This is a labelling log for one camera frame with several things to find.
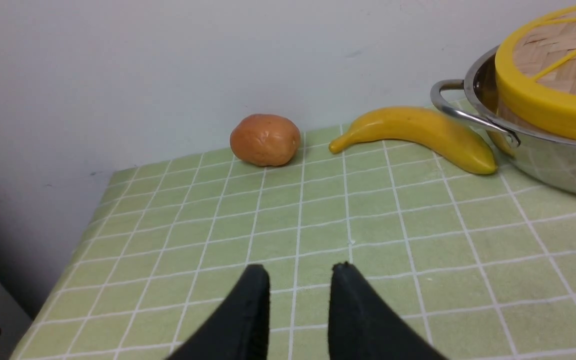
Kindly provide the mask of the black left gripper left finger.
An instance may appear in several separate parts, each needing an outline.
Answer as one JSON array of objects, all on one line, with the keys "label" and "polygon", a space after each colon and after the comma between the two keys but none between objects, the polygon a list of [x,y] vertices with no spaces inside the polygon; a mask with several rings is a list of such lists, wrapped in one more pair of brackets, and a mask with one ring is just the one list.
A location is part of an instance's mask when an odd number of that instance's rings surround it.
[{"label": "black left gripper left finger", "polygon": [[169,360],[265,360],[270,335],[270,276],[250,264],[226,298]]}]

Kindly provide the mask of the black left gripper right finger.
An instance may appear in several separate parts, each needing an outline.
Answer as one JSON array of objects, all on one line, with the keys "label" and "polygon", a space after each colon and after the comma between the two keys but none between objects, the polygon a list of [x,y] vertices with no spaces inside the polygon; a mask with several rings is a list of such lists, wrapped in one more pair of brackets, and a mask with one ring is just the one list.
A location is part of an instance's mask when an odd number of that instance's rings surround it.
[{"label": "black left gripper right finger", "polygon": [[445,360],[349,262],[333,265],[327,321],[332,360]]}]

